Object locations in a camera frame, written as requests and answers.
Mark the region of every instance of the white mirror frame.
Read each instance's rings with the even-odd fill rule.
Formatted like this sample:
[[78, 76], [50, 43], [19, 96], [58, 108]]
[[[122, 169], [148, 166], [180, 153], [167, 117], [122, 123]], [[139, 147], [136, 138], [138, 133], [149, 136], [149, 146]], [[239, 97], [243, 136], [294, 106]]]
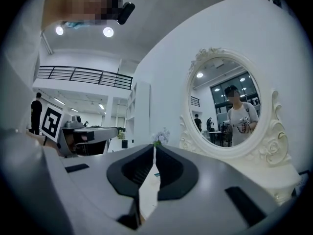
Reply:
[[[204, 63], [215, 58], [230, 59], [246, 68], [255, 79], [260, 92], [260, 120], [252, 135], [235, 147], [220, 147], [208, 142], [199, 134], [191, 117], [190, 96], [193, 78]], [[281, 105], [277, 97], [278, 92], [271, 89], [265, 75], [242, 54], [224, 48], [200, 49], [195, 61], [191, 63], [185, 82], [180, 116], [182, 127], [180, 148], [227, 162], [268, 190], [279, 203], [286, 201], [300, 177], [291, 165], [291, 157], [288, 155], [288, 139], [279, 120], [277, 111]], [[270, 169], [275, 169], [277, 173], [278, 167], [282, 170], [280, 178], [274, 177], [271, 182], [268, 176], [273, 173], [273, 170]], [[277, 190], [275, 180], [284, 181], [279, 187], [285, 189], [284, 193]]]

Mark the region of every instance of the white wall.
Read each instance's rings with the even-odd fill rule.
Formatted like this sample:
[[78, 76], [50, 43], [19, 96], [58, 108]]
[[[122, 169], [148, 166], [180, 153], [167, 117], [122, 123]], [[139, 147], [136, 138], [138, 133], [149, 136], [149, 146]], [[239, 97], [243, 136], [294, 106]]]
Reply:
[[266, 0], [217, 3], [183, 22], [147, 54], [134, 80], [151, 84], [150, 131], [167, 127], [169, 145], [179, 146], [184, 82], [199, 49], [209, 47], [242, 53], [267, 76], [279, 92], [292, 162], [298, 171], [308, 169], [313, 156], [312, 47], [299, 22]]
[[120, 60], [101, 55], [55, 52], [41, 60], [41, 66], [76, 66], [117, 73]]
[[45, 62], [46, 58], [48, 57], [48, 52], [45, 48], [43, 38], [40, 41], [39, 57], [40, 57], [40, 65], [42, 65], [42, 62]]
[[33, 88], [91, 93], [95, 95], [116, 96], [119, 98], [128, 98], [130, 94], [129, 90], [112, 86], [54, 79], [36, 79]]
[[[102, 126], [104, 126], [104, 119], [105, 116], [102, 116]], [[116, 125], [116, 117], [111, 117], [111, 121], [110, 121], [110, 126], [111, 127], [125, 127], [125, 118], [124, 117], [118, 117], [117, 119], [117, 125]]]
[[214, 126], [212, 126], [212, 128], [214, 127], [216, 130], [218, 130], [219, 127], [217, 123], [216, 110], [210, 87], [202, 86], [199, 89], [193, 91], [193, 94], [195, 95], [194, 97], [198, 98], [200, 101], [200, 107], [195, 107], [193, 109], [198, 109], [198, 111], [202, 112], [202, 130], [206, 130], [206, 121], [209, 118], [212, 118], [212, 121], [214, 122]]
[[83, 112], [75, 112], [74, 115], [80, 116], [82, 123], [84, 124], [88, 121], [88, 127], [91, 126], [101, 126], [102, 115], [100, 114], [91, 114], [91, 113], [83, 113]]

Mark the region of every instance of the man in white t-shirt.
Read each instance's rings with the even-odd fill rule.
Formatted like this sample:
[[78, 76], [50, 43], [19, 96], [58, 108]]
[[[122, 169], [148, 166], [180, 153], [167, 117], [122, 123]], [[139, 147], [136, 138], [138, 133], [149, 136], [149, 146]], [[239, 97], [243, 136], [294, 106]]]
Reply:
[[117, 20], [122, 7], [122, 0], [28, 0], [24, 4], [0, 49], [1, 129], [26, 131], [40, 65], [41, 32], [58, 21], [103, 24]]
[[[231, 85], [224, 92], [233, 104], [233, 107], [227, 112], [227, 120], [229, 120], [230, 131], [233, 134], [232, 146], [235, 146], [251, 135], [259, 121], [259, 117], [252, 104], [240, 101], [240, 92], [236, 86]], [[242, 123], [241, 120], [245, 117], [249, 118], [249, 124]]]

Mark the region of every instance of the ceiling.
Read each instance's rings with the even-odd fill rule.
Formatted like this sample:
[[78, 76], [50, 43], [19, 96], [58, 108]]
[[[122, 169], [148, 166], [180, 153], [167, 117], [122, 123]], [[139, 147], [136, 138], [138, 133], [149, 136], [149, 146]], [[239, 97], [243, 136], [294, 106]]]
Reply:
[[124, 25], [108, 21], [108, 26], [114, 30], [113, 37], [107, 38], [103, 35], [103, 26], [66, 29], [62, 36], [58, 36], [55, 33], [56, 24], [53, 24], [45, 30], [51, 49], [101, 51], [109, 57], [139, 63], [175, 27], [201, 10], [223, 0], [125, 1], [134, 3], [136, 8]]
[[[42, 94], [42, 98], [60, 108], [66, 107], [69, 111], [71, 108], [77, 110], [78, 112], [91, 113], [91, 114], [100, 114], [104, 115], [106, 111], [106, 105], [108, 102], [108, 96], [104, 95], [94, 95], [88, 93], [78, 93], [71, 91], [62, 91], [62, 90], [52, 90], [52, 89], [37, 89], [36, 92]], [[54, 100], [54, 98], [59, 99], [65, 105]], [[101, 110], [99, 107], [101, 103], [105, 110]], [[126, 115], [126, 106], [127, 100], [124, 98], [113, 98], [112, 106], [112, 116], [117, 116], [118, 108], [118, 117], [125, 117]]]
[[[244, 72], [246, 69], [240, 64], [231, 60], [216, 58], [200, 67], [195, 74], [193, 88], [196, 89], [203, 85], [212, 87]], [[196, 75], [199, 73], [202, 73], [203, 77], [197, 78]]]

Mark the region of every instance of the hand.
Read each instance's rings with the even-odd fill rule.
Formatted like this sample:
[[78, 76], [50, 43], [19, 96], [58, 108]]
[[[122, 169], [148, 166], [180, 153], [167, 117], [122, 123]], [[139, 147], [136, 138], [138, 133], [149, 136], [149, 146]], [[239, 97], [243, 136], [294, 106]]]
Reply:
[[241, 125], [241, 133], [249, 133], [249, 127], [247, 124], [243, 123]]
[[241, 133], [246, 133], [246, 132], [247, 132], [247, 127], [246, 127], [246, 124], [243, 123], [243, 124], [241, 125]]

